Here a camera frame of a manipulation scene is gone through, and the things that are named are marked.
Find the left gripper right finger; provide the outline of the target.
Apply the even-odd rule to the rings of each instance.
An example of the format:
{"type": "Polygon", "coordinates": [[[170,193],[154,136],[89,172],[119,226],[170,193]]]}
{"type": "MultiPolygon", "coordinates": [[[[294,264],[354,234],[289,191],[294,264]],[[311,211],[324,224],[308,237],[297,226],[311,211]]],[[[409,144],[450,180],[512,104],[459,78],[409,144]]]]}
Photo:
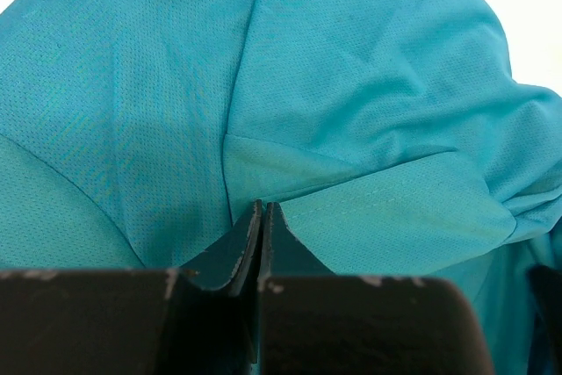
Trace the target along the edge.
{"type": "Polygon", "coordinates": [[[491,374],[477,318],[440,278],[337,276],[264,215],[258,278],[264,374],[491,374]]]}

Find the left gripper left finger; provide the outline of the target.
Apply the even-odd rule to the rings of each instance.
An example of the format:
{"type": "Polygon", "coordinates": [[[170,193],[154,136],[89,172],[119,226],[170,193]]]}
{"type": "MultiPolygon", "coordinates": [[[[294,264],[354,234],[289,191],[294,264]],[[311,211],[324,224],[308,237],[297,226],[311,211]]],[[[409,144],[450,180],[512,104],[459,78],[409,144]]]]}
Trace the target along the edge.
{"type": "Polygon", "coordinates": [[[180,267],[3,271],[2,373],[249,373],[262,216],[180,267]]]}

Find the teal t-shirt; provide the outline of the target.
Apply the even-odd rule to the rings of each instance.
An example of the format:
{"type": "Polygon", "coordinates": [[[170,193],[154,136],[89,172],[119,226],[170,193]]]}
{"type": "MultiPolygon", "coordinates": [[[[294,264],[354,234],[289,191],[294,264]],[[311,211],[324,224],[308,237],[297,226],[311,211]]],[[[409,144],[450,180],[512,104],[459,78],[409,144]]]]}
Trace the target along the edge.
{"type": "Polygon", "coordinates": [[[485,0],[15,0],[1,265],[170,267],[255,199],[337,273],[448,278],[499,374],[546,374],[561,99],[485,0]]]}

